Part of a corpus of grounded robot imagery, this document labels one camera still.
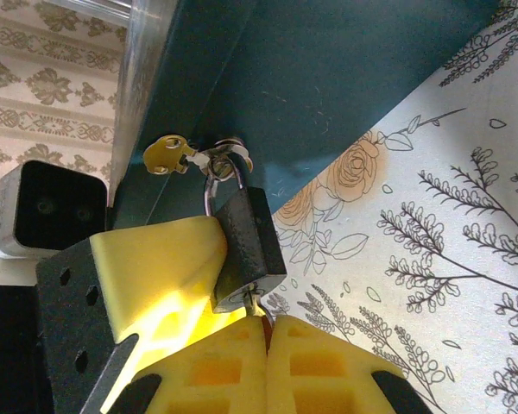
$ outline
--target gold key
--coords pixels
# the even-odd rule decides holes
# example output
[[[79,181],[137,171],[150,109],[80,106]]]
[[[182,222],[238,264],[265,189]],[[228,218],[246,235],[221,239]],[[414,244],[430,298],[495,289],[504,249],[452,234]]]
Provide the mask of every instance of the gold key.
[[[144,165],[152,174],[170,174],[174,171],[184,174],[188,161],[209,162],[209,157],[188,146],[186,138],[180,135],[165,135],[144,151]]]

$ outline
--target yellow sponge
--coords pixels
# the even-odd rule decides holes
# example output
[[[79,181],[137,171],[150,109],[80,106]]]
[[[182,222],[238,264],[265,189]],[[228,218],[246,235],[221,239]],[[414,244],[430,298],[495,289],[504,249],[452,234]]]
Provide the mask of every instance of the yellow sponge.
[[[197,216],[90,241],[116,343],[139,335],[102,406],[107,412],[137,369],[182,349],[193,335],[224,264],[226,240],[215,217]]]
[[[260,317],[246,317],[144,369],[161,384],[146,414],[264,414],[267,355]]]
[[[372,378],[390,362],[295,317],[276,318],[268,351],[268,414],[389,414]]]

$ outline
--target floral wallpaper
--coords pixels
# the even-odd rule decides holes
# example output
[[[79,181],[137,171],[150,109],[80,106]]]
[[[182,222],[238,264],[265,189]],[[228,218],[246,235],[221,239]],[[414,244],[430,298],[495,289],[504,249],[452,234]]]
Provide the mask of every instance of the floral wallpaper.
[[[45,160],[106,183],[126,30],[37,0],[0,0],[0,178]]]
[[[518,0],[275,225],[276,315],[393,361],[434,413],[518,414]]]

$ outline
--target camera lens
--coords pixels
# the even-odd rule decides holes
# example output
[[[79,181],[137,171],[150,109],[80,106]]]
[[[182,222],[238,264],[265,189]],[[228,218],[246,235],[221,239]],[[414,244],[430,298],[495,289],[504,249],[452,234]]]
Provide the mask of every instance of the camera lens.
[[[36,209],[39,213],[49,216],[57,210],[57,207],[51,198],[42,197],[36,202]]]
[[[92,210],[90,210],[86,206],[78,207],[76,214],[77,214],[77,218],[81,222],[90,222],[92,220],[92,218],[94,217]]]

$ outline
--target dark green metal surface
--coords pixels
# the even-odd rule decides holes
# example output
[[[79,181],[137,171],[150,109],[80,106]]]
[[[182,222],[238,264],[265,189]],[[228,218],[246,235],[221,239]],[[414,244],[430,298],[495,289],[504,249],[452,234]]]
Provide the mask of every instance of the dark green metal surface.
[[[485,27],[497,3],[181,1],[115,227],[203,214],[197,168],[167,183],[142,164],[143,150],[167,133],[202,147],[243,138],[256,166],[249,184],[276,211]]]

